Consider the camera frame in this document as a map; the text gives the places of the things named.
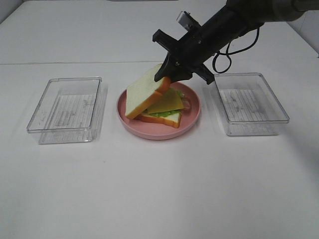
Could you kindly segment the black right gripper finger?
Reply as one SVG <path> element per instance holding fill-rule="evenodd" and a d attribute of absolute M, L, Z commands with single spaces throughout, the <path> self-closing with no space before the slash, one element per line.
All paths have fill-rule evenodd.
<path fill-rule="evenodd" d="M 174 72 L 176 70 L 174 60 L 174 57 L 170 53 L 166 55 L 164 62 L 154 76 L 155 82 L 158 82 L 163 77 L 174 78 Z"/>
<path fill-rule="evenodd" d="M 191 72 L 185 72 L 185 71 L 173 71 L 170 73 L 170 80 L 172 83 L 189 80 L 192 78 Z"/>

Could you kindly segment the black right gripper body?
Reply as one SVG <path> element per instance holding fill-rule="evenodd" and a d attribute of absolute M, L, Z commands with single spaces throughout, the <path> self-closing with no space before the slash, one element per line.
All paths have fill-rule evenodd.
<path fill-rule="evenodd" d="M 153 34 L 152 40 L 174 57 L 175 71 L 196 73 L 208 85 L 214 82 L 214 74 L 203 64 L 208 56 L 204 55 L 203 44 L 197 36 L 188 32 L 176 40 L 159 29 Z"/>

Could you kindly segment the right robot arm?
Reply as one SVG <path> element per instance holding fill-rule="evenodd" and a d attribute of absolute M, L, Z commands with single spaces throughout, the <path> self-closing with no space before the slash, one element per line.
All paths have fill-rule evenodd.
<path fill-rule="evenodd" d="M 179 40 L 160 29 L 153 41 L 167 50 L 167 56 L 154 76 L 157 82 L 189 80 L 196 73 L 207 84 L 215 80 L 204 62 L 232 40 L 258 29 L 266 22 L 294 21 L 308 10 L 317 10 L 317 0 L 228 0 L 225 6 L 200 25 L 186 11 L 177 22 L 187 30 Z"/>

